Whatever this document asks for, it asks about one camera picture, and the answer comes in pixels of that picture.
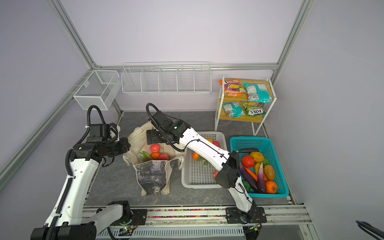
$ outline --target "wire shelf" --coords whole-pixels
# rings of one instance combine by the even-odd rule
[[[122,91],[146,93],[211,93],[209,66],[125,67],[121,73]]]
[[[119,80],[117,71],[94,70],[73,97],[84,110],[91,105],[98,106],[100,110],[108,110],[121,87]]]

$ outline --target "carrot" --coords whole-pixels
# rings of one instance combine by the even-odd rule
[[[249,170],[248,168],[245,168],[245,170],[257,181],[257,175],[254,174],[251,170]]]
[[[158,160],[159,156],[160,156],[160,153],[158,153],[158,152],[154,152],[151,154],[151,157],[153,160]]]

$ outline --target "red tomato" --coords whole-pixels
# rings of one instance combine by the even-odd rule
[[[166,153],[161,154],[159,160],[169,160],[168,155]]]
[[[157,144],[157,143],[152,144],[151,145],[151,151],[152,152],[160,152],[160,144]]]
[[[255,160],[249,155],[245,155],[241,159],[241,162],[242,162],[243,166],[247,167],[247,168],[253,167],[255,165]]]
[[[216,175],[218,174],[218,170],[214,172],[214,179],[216,178]]]

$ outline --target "chip bag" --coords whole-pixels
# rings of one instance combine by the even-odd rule
[[[265,114],[260,103],[242,101],[241,104],[244,106],[245,112],[248,116],[254,117],[259,116],[261,114]]]
[[[238,118],[245,115],[242,107],[240,106],[240,102],[223,103],[223,109],[229,118]]]
[[[241,86],[239,79],[224,80],[224,94],[226,96],[241,96],[244,95],[245,89]]]
[[[248,93],[248,101],[270,103],[272,98],[265,84],[244,83]]]

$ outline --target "teal snack bag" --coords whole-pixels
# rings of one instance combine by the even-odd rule
[[[265,84],[244,83],[244,87],[248,93],[248,101],[259,103],[272,102]]]
[[[223,103],[223,109],[229,118],[238,118],[245,115],[240,102]]]

